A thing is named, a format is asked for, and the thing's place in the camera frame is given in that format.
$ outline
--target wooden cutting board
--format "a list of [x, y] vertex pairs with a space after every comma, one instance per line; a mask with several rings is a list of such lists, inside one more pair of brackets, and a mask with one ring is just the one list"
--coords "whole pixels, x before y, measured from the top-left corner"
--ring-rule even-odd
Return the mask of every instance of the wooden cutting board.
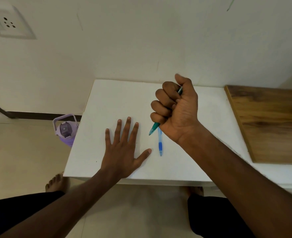
[[292, 90], [224, 87], [256, 163], [292, 164]]

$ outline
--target white wall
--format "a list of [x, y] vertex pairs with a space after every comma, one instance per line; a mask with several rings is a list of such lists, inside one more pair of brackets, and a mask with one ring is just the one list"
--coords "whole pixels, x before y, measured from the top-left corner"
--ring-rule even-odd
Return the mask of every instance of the white wall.
[[292, 0], [228, 12], [231, 0], [6, 1], [37, 36], [0, 37], [7, 111], [81, 114], [96, 78], [278, 87], [292, 76]]

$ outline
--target open hand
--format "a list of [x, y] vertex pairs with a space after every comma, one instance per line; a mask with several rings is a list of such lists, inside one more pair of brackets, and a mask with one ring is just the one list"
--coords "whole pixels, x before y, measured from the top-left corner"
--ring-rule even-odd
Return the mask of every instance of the open hand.
[[122, 120], [117, 121], [117, 126], [114, 134], [114, 141], [111, 144], [109, 129], [105, 130], [105, 154], [102, 160], [101, 169], [111, 169], [119, 179], [126, 178], [132, 174], [137, 168], [141, 166], [143, 161], [150, 155], [151, 149], [147, 149], [138, 158], [134, 158], [136, 136], [138, 131], [138, 123], [135, 123], [134, 128], [130, 134], [129, 141], [128, 134], [130, 129], [131, 118], [128, 117], [122, 137], [120, 138]]
[[[153, 122], [160, 123], [160, 129], [171, 140], [180, 144], [185, 135], [196, 132], [200, 123], [197, 118], [198, 95], [190, 79], [175, 75], [178, 84], [164, 82], [163, 88], [156, 91], [156, 98], [151, 103], [155, 113], [150, 115]], [[183, 87], [181, 96], [177, 90]]]

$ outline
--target pen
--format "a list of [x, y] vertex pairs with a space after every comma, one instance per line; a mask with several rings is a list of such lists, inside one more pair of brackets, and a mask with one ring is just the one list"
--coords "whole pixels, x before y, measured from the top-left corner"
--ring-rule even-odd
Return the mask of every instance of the pen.
[[[181, 93], [183, 92], [183, 87], [181, 86], [177, 92], [179, 93], [179, 95], [181, 95]], [[148, 135], [151, 135], [159, 126], [160, 126], [160, 123], [154, 123]]]
[[158, 127], [158, 148], [160, 156], [163, 155], [162, 130]]

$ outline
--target electrical socket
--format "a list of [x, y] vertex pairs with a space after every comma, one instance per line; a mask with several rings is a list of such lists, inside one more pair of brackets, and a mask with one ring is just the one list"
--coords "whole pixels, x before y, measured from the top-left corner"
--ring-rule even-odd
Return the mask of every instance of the electrical socket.
[[8, 3], [0, 3], [0, 36], [35, 39], [35, 35], [18, 9]]

